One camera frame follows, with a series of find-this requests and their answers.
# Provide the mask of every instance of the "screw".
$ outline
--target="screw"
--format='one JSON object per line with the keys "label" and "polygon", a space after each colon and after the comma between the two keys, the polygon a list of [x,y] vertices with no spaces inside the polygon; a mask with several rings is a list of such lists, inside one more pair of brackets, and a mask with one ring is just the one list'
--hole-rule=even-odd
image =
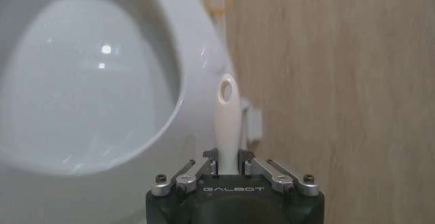
{"label": "screw", "polygon": [[304,183],[312,184],[313,183],[313,175],[304,175]]}
{"label": "screw", "polygon": [[158,175],[156,176],[156,183],[157,183],[157,184],[164,183],[165,180],[166,180],[166,178],[165,178],[165,174],[158,174]]}

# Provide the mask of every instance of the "toilet brush handle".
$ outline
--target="toilet brush handle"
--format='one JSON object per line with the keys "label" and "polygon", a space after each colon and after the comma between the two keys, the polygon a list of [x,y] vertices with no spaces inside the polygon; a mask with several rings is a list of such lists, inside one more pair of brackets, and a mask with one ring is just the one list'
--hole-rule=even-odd
{"label": "toilet brush handle", "polygon": [[241,110],[237,82],[229,74],[222,76],[218,84],[213,118],[218,150],[218,174],[237,175]]}

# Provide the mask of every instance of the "white ceramic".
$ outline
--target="white ceramic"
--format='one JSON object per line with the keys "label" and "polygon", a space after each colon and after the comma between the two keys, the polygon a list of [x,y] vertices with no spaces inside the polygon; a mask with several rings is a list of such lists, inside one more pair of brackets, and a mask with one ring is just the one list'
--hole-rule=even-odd
{"label": "white ceramic", "polygon": [[214,147],[226,50],[197,0],[0,0],[0,223],[133,223]]}

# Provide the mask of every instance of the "wood grain panel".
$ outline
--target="wood grain panel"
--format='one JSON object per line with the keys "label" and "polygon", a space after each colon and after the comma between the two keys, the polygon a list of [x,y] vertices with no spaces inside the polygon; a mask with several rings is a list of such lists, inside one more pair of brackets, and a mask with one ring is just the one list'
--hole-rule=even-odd
{"label": "wood grain panel", "polygon": [[256,154],[316,175],[325,223],[435,221],[435,0],[232,0]]}

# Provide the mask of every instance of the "toilet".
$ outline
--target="toilet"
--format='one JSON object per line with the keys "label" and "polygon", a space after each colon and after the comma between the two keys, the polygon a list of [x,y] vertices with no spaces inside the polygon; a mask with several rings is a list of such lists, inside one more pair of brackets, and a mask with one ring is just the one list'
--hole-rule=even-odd
{"label": "toilet", "polygon": [[142,223],[233,75],[200,1],[0,0],[0,35],[0,223]]}

